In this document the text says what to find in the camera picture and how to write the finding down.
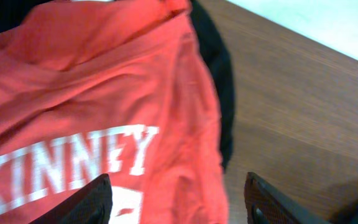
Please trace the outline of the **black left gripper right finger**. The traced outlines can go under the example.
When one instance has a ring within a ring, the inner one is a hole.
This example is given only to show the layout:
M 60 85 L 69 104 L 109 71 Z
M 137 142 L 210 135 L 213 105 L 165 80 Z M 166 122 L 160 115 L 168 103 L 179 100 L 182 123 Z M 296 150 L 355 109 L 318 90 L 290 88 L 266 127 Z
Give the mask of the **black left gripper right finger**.
M 244 199 L 248 224 L 330 224 L 254 172 L 247 173 Z

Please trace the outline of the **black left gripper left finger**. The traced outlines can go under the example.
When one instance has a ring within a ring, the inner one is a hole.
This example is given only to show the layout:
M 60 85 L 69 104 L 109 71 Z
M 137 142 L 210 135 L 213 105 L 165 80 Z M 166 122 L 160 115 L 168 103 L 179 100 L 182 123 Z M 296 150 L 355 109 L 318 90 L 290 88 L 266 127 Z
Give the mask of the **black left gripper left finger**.
M 108 224 L 112 206 L 111 182 L 102 174 L 30 224 Z

